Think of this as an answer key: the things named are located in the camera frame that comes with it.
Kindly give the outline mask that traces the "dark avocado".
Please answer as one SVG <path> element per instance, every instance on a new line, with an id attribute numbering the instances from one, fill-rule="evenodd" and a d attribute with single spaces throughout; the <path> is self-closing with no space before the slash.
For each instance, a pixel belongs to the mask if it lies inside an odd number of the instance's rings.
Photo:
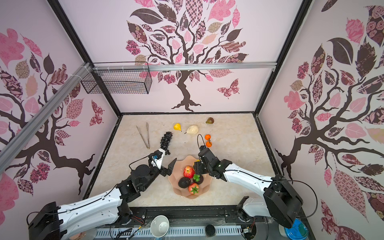
<path id="1" fill-rule="evenodd" d="M 188 177 L 183 177 L 179 180 L 178 182 L 178 186 L 181 188 L 181 189 L 186 189 L 188 188 L 189 186 L 191 185 L 191 179 L 188 178 Z"/>

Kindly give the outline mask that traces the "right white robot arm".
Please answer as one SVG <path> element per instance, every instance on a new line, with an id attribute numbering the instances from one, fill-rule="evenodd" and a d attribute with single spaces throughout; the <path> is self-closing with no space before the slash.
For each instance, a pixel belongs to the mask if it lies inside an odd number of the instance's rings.
<path id="1" fill-rule="evenodd" d="M 199 160 L 193 164 L 198 175 L 208 174 L 213 178 L 240 185 L 260 196 L 259 199 L 249 196 L 242 198 L 236 210 L 241 221 L 248 222 L 260 216 L 272 218 L 285 228 L 293 227 L 303 199 L 284 176 L 259 175 L 229 160 L 219 160 L 207 147 L 200 146 L 199 150 Z"/>

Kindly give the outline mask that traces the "orange tangerine pair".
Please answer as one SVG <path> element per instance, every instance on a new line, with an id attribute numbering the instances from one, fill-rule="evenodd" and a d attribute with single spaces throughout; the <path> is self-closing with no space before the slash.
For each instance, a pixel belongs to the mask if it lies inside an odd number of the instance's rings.
<path id="1" fill-rule="evenodd" d="M 211 135 L 209 134 L 205 135 L 205 140 L 206 140 L 206 147 L 210 148 L 213 145 L 211 142 Z"/>

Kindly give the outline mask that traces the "brown green pear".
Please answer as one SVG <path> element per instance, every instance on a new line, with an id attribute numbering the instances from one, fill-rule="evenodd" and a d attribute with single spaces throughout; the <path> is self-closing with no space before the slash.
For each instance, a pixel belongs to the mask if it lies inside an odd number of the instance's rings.
<path id="1" fill-rule="evenodd" d="M 215 122 L 215 120 L 213 118 L 208 118 L 206 120 L 206 124 L 213 124 Z"/>

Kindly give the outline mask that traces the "red strawberry fruit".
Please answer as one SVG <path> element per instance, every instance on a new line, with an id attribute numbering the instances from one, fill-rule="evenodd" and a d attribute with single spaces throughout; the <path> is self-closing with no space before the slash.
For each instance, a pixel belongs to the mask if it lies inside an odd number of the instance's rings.
<path id="1" fill-rule="evenodd" d="M 190 194 L 195 195 L 199 193 L 200 187 L 198 184 L 193 183 L 188 187 L 188 190 Z"/>

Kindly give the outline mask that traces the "red apple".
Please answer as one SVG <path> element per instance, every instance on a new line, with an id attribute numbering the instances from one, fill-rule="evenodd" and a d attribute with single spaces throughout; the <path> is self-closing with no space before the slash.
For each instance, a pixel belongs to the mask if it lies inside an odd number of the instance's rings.
<path id="1" fill-rule="evenodd" d="M 186 166 L 183 171 L 183 176 L 185 178 L 192 179 L 195 175 L 195 170 L 192 166 Z"/>

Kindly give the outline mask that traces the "dark purple mangosteen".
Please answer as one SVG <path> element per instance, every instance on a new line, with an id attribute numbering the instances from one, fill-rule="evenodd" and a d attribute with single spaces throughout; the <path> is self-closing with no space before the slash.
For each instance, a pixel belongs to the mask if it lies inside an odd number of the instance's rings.
<path id="1" fill-rule="evenodd" d="M 204 177 L 202 175 L 197 175 L 197 174 L 194 174 L 193 178 L 192 178 L 193 182 L 200 185 L 203 183 L 204 181 Z"/>

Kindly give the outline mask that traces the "cream white pear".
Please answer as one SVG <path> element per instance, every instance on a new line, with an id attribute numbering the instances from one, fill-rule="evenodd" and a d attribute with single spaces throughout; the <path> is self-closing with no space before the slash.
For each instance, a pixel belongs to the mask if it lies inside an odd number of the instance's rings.
<path id="1" fill-rule="evenodd" d="M 195 135 L 199 132 L 199 127 L 197 125 L 191 125 L 186 130 L 186 134 Z"/>

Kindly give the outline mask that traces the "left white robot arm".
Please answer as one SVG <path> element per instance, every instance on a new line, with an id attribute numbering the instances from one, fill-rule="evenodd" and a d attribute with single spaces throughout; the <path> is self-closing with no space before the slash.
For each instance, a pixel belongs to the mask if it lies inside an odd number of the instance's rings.
<path id="1" fill-rule="evenodd" d="M 77 234 L 103 226 L 130 221 L 129 203 L 140 197 L 158 176 L 169 176 L 176 161 L 167 168 L 159 160 L 149 159 L 111 190 L 76 203 L 45 205 L 28 224 L 31 240 L 68 240 Z"/>

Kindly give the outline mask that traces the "pink scalloped fruit bowl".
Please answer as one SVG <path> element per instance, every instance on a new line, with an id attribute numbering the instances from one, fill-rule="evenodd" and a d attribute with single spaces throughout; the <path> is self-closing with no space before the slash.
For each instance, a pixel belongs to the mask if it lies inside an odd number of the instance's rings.
<path id="1" fill-rule="evenodd" d="M 168 177 L 175 194 L 195 199 L 210 190 L 213 177 L 208 174 L 197 174 L 193 165 L 198 160 L 187 156 L 184 160 L 176 160 L 172 174 Z"/>

